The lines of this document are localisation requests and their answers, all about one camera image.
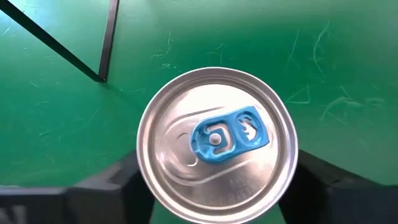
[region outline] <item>aluminum can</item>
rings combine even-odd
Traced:
[[[294,124],[274,90],[229,68],[184,73],[151,99],[137,157],[156,199],[193,223],[245,223],[292,180]]]

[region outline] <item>black line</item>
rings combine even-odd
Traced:
[[[101,60],[99,62],[98,75],[103,79],[108,79],[109,63],[111,60],[113,34],[116,26],[119,0],[109,0],[109,14],[106,23],[104,44],[102,46]]]
[[[62,44],[55,40],[50,34],[43,30],[39,25],[37,25],[32,19],[27,17],[23,12],[21,12],[17,7],[11,4],[8,0],[0,0],[0,10],[6,13],[11,19],[15,20],[23,28],[28,30],[31,34],[36,36],[39,40],[49,46],[51,49],[56,51],[64,59],[68,60],[72,65],[90,77],[96,82],[105,82],[104,78],[98,76],[91,68],[84,64],[80,59],[73,55],[68,49],[66,49]]]

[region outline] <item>can top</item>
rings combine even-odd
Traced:
[[[142,175],[158,201],[197,223],[243,223],[285,192],[297,164],[293,122],[260,79],[228,68],[164,86],[139,125]]]

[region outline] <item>metal lid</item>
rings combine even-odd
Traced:
[[[195,127],[248,106],[264,123],[269,142],[221,163],[198,158],[191,144]],[[243,125],[249,138],[252,126]],[[224,148],[235,146],[229,124],[207,131],[216,129],[222,131],[210,136],[210,144],[221,144],[221,134],[229,139]],[[297,164],[297,136],[268,85],[248,73],[209,67],[180,75],[153,97],[139,125],[137,155],[152,193],[174,214],[197,223],[243,223],[285,192]]]

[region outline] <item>tab hole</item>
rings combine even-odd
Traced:
[[[246,133],[247,139],[249,141],[253,140],[256,137],[257,129],[252,125],[251,121],[244,118],[240,123],[243,125],[243,132]]]

